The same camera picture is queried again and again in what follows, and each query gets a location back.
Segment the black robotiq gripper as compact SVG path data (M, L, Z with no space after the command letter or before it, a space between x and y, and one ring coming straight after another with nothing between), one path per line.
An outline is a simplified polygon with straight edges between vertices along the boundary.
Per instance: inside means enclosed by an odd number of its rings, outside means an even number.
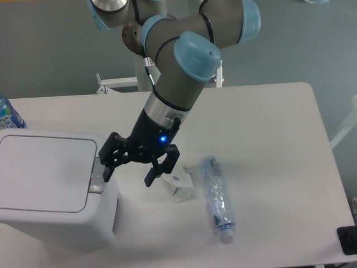
M173 123L173 129L165 128L150 119L143 110L127 139L112 132L99 151L100 163L105 166L104 181L107 183L110 180L116 167L131 161L152 163L144 179L146 187L150 187L155 178L159 178L162 174L172 173L180 157L177 146L172 144L180 124L181 121L177 119ZM164 154L166 154L164 161L159 163L158 158Z

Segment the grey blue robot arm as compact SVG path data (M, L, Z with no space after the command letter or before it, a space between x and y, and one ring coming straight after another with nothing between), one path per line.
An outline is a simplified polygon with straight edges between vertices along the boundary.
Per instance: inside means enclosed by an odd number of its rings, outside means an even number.
M179 158L173 139L221 60L222 48L257 36L261 17L254 1L199 1L181 19L161 14L161 1L88 1L101 30L140 26L143 54L160 72L131 134L111 133L99 151L104 181L129 162L151 163L145 185L169 174Z

